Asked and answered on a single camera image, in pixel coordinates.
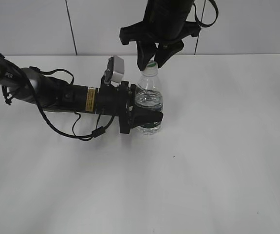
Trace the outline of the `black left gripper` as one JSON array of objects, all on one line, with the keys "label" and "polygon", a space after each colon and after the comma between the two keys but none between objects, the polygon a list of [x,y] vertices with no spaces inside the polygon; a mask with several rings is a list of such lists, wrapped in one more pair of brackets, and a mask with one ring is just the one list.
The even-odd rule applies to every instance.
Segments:
[{"label": "black left gripper", "polygon": [[133,107],[135,98],[135,84],[122,81],[118,86],[101,82],[96,94],[96,111],[101,116],[110,116],[111,119],[105,129],[108,129],[115,117],[119,120],[121,134],[129,134],[131,129],[143,127],[147,129],[159,126],[163,113],[143,107]]}]

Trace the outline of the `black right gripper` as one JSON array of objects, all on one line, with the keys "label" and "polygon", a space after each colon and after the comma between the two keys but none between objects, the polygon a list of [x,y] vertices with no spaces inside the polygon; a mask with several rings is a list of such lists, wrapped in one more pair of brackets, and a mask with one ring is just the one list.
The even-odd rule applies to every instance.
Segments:
[{"label": "black right gripper", "polygon": [[161,68],[173,55],[183,49],[182,39],[188,36],[197,37],[201,27],[196,22],[186,21],[179,32],[168,29],[169,27],[166,27],[158,32],[158,28],[143,21],[120,29],[119,39],[123,45],[136,41],[137,65],[140,71],[144,71],[154,55],[154,61],[158,64],[158,68]]}]

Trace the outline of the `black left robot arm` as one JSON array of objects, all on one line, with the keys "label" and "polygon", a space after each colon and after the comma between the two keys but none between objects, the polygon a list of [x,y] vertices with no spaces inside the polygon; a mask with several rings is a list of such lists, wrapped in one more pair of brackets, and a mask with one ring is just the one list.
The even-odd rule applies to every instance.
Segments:
[{"label": "black left robot arm", "polygon": [[99,88],[75,85],[52,75],[59,72],[42,71],[37,67],[19,68],[0,54],[0,86],[5,102],[11,105],[16,98],[35,104],[47,124],[57,133],[75,139],[96,138],[105,133],[108,125],[100,126],[85,136],[69,135],[56,129],[45,112],[86,113],[118,117],[120,132],[128,134],[143,124],[160,122],[163,113],[135,104],[136,85],[123,81],[124,60],[118,56],[108,59]]}]

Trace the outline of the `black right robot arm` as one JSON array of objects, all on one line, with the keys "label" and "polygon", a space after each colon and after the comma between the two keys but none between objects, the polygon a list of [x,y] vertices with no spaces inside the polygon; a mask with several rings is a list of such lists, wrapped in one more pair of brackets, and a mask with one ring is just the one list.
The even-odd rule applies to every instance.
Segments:
[{"label": "black right robot arm", "polygon": [[136,42],[140,71],[144,71],[152,58],[161,68],[182,51],[184,38],[199,35],[200,25],[187,21],[193,3],[192,0],[149,0],[143,20],[120,29],[119,38],[123,45]]}]

